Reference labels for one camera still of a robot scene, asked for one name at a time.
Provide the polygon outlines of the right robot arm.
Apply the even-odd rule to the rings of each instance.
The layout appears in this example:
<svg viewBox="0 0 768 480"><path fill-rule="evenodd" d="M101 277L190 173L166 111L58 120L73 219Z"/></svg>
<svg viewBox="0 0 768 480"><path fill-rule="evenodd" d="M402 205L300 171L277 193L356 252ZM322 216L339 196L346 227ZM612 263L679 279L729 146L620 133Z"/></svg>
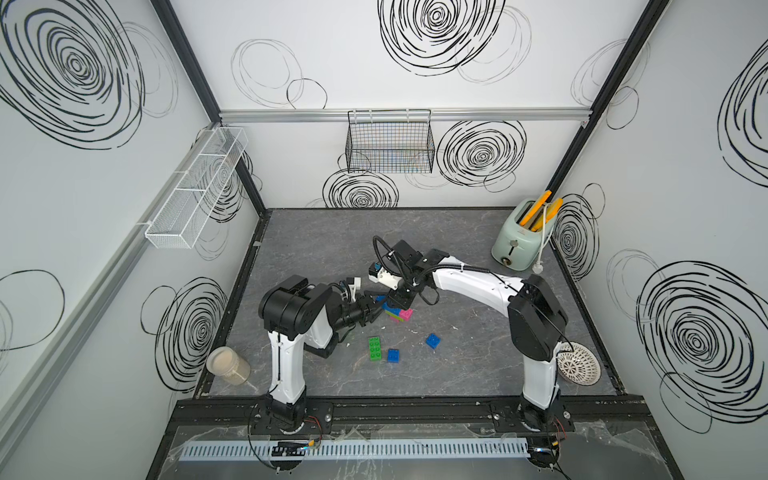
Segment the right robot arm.
<svg viewBox="0 0 768 480"><path fill-rule="evenodd" d="M506 316L512 343L524 357L518 416L531 431L553 427L560 395L557 355L571 343L565 335L567 314L545 279L503 276L437 249L423 255L405 241L380 253L382 244L379 237L373 240L377 260L369 278L391 290L389 305L408 309L430 288L460 294Z"/></svg>

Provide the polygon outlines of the lime green long lego brick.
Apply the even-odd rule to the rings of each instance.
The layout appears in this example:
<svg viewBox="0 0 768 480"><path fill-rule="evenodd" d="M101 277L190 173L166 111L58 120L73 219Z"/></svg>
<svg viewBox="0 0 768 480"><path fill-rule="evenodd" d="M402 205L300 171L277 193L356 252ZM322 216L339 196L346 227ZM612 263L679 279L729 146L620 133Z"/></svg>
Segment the lime green long lego brick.
<svg viewBox="0 0 768 480"><path fill-rule="evenodd" d="M385 310L385 311L384 311L384 313L385 313L386 315L388 315L389 317L392 317L392 318L393 318L394 320L396 320L396 321L399 321L399 322L404 322L404 321L406 321L406 320L404 320L402 317L400 317L400 316L399 316L397 313L395 313L395 312L392 312L392 311L389 311L389 310Z"/></svg>

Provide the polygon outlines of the blue long lego brick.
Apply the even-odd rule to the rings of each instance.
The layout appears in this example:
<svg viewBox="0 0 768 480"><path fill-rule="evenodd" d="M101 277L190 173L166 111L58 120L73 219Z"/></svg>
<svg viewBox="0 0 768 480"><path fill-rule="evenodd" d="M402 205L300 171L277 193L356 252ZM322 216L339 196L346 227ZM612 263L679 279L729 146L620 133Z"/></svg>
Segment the blue long lego brick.
<svg viewBox="0 0 768 480"><path fill-rule="evenodd" d="M393 307L390 307L390 306L389 306L387 303L385 303L385 304L383 305L383 309L384 309L384 310L389 310L389 311L395 312L395 313L397 313L398 315L399 315L399 312L401 311L401 309L399 309L399 308L393 308Z"/></svg>

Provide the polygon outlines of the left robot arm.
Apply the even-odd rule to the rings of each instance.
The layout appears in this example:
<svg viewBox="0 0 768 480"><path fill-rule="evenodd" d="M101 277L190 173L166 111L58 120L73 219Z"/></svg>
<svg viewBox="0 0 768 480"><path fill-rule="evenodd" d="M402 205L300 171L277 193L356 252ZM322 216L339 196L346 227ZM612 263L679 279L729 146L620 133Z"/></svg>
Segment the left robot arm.
<svg viewBox="0 0 768 480"><path fill-rule="evenodd" d="M304 422L304 354L329 357L341 340L341 330L363 326L375 315L376 300L364 295L361 287L359 277L313 285L292 275L262 297L258 314L268 332L272 358L267 413L281 428L295 431Z"/></svg>

